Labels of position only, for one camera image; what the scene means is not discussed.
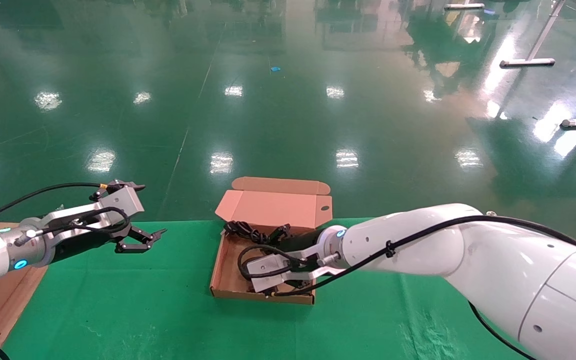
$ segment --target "green cloth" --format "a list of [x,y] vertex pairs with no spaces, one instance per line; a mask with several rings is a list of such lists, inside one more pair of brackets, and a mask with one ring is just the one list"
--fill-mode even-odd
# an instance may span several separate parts
[[521,358],[441,278],[357,271],[314,306],[213,298],[221,221],[137,225],[168,231],[147,253],[107,245],[50,265],[5,343],[12,360]]

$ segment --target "green epoxy floor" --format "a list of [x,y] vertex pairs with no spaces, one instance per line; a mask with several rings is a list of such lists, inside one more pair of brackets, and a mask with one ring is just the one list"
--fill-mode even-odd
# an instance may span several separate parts
[[459,202],[576,236],[576,5],[554,67],[503,70],[553,2],[483,2],[0,0],[0,205],[121,178],[148,185],[140,221],[215,219],[267,176],[329,184],[335,217]]

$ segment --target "box lid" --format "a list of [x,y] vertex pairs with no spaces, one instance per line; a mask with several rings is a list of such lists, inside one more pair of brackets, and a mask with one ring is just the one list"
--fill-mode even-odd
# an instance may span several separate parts
[[239,177],[215,214],[225,221],[314,229],[332,219],[330,187],[320,181]]

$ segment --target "box flap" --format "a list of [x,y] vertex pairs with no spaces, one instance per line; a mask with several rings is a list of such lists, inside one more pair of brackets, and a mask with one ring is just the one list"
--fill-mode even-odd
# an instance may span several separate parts
[[330,187],[323,182],[240,177],[232,186],[215,210],[225,221],[315,229],[332,219]]
[[314,180],[244,176],[235,178],[232,188],[236,191],[271,192],[304,195],[328,195],[330,186]]

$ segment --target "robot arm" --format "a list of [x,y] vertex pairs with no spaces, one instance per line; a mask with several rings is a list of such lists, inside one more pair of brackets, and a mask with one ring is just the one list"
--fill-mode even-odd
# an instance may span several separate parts
[[[149,234],[130,223],[130,217],[144,211],[137,196],[142,189],[134,182],[114,180],[90,196],[93,203],[26,218],[0,232],[0,276],[27,265],[44,267],[109,242],[115,243],[115,253],[148,251],[166,229]],[[126,237],[139,243],[126,243]]]
[[[455,203],[397,212],[350,228],[318,230],[311,246],[287,253],[316,260],[314,269],[302,264],[279,275],[253,277],[254,291],[267,292],[287,281],[340,274],[383,250],[390,244],[387,242],[472,215],[482,213]],[[289,237],[276,248],[288,250],[312,236]],[[429,233],[384,255],[361,269],[441,276],[537,358],[576,359],[574,244],[509,223],[473,221]],[[258,275],[288,264],[283,255],[272,254],[246,265],[250,274]]]

